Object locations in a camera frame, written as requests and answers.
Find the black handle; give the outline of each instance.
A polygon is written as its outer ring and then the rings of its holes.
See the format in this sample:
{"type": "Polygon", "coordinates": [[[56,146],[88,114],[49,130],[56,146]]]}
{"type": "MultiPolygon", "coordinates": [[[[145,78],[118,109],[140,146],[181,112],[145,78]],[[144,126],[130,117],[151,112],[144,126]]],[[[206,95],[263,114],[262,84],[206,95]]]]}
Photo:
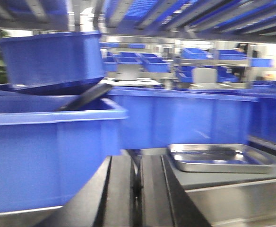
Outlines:
{"type": "Polygon", "coordinates": [[[77,99],[70,103],[67,103],[54,111],[72,111],[78,110],[82,106],[102,96],[113,88],[110,84],[96,84],[84,93],[82,93],[77,99]]]}

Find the stainless steel counter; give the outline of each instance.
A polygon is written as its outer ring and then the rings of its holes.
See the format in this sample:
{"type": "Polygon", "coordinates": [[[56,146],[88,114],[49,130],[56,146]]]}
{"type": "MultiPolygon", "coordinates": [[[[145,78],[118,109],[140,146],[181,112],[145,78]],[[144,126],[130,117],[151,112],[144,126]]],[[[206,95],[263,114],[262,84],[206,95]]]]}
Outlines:
{"type": "MultiPolygon", "coordinates": [[[[167,149],[145,149],[143,154],[167,154],[167,149]]],[[[276,156],[267,154],[267,157],[276,163],[276,156]]],[[[243,183],[276,178],[276,166],[272,168],[269,174],[244,174],[244,173],[196,173],[196,172],[183,172],[178,170],[173,161],[170,159],[172,169],[185,190],[204,188],[217,185],[226,185],[232,183],[243,183]]]]}

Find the metal tray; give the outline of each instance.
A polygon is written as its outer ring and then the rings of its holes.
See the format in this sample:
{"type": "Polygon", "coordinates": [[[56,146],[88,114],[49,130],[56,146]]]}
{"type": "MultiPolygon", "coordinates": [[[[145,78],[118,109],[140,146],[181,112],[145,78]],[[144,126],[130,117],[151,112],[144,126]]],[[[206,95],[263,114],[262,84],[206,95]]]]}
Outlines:
{"type": "Polygon", "coordinates": [[[181,171],[269,173],[275,166],[263,152],[243,144],[171,144],[170,154],[181,171]]]}

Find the stacked blue bin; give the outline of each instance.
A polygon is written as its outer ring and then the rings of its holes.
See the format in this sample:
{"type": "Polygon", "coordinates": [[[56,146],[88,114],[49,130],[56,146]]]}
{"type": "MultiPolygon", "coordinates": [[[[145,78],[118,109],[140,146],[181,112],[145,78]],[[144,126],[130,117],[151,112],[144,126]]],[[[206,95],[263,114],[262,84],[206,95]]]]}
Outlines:
{"type": "Polygon", "coordinates": [[[236,90],[198,90],[195,93],[215,95],[236,95],[256,97],[251,108],[250,132],[258,137],[276,144],[276,89],[236,89],[236,90]]]}
{"type": "Polygon", "coordinates": [[[109,99],[53,112],[75,96],[0,96],[0,212],[60,206],[107,155],[126,111],[109,99]]]}
{"type": "Polygon", "coordinates": [[[256,80],[251,82],[251,88],[253,89],[266,89],[266,88],[276,88],[276,81],[274,80],[256,80]]]}
{"type": "Polygon", "coordinates": [[[193,78],[191,75],[191,71],[195,68],[195,66],[179,66],[176,69],[176,77],[180,82],[183,83],[192,83],[193,78]]]}
{"type": "Polygon", "coordinates": [[[173,143],[246,144],[254,97],[115,88],[109,98],[128,110],[121,123],[123,149],[173,143]]]}
{"type": "Polygon", "coordinates": [[[138,54],[147,72],[169,72],[169,63],[153,53],[138,54]]]}
{"type": "Polygon", "coordinates": [[[211,59],[213,56],[199,48],[184,48],[181,52],[181,57],[186,59],[211,59]]]}
{"type": "Polygon", "coordinates": [[[214,56],[217,55],[217,59],[220,60],[244,60],[246,54],[236,50],[216,50],[214,56]]]}
{"type": "Polygon", "coordinates": [[[84,91],[95,85],[105,76],[99,38],[93,31],[1,39],[12,88],[27,94],[48,90],[53,95],[55,90],[84,91]]]}
{"type": "Polygon", "coordinates": [[[108,56],[104,60],[104,70],[106,72],[116,72],[118,68],[118,59],[114,56],[108,56]]]}
{"type": "Polygon", "coordinates": [[[62,33],[1,41],[12,85],[0,85],[0,212],[63,205],[107,155],[120,154],[119,126],[127,111],[112,100],[54,111],[77,98],[63,96],[65,88],[78,93],[78,83],[88,88],[103,78],[99,36],[62,33]],[[53,89],[61,95],[35,96],[53,89]]]}

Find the shelving rack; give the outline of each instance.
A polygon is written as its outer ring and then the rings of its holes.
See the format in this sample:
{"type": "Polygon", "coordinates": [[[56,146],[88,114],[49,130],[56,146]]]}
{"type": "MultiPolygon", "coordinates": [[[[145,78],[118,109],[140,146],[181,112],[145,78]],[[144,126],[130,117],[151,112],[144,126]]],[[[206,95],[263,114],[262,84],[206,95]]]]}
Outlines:
{"type": "MultiPolygon", "coordinates": [[[[104,42],[114,36],[121,43],[175,45],[175,39],[190,39],[276,44],[276,0],[0,0],[0,28],[80,31],[82,12],[89,7],[94,8],[92,29],[103,33],[104,42]],[[53,13],[51,2],[63,3],[59,13],[53,13]]],[[[181,64],[247,67],[248,61],[181,64]]],[[[276,150],[269,141],[250,141],[276,150]]]]}

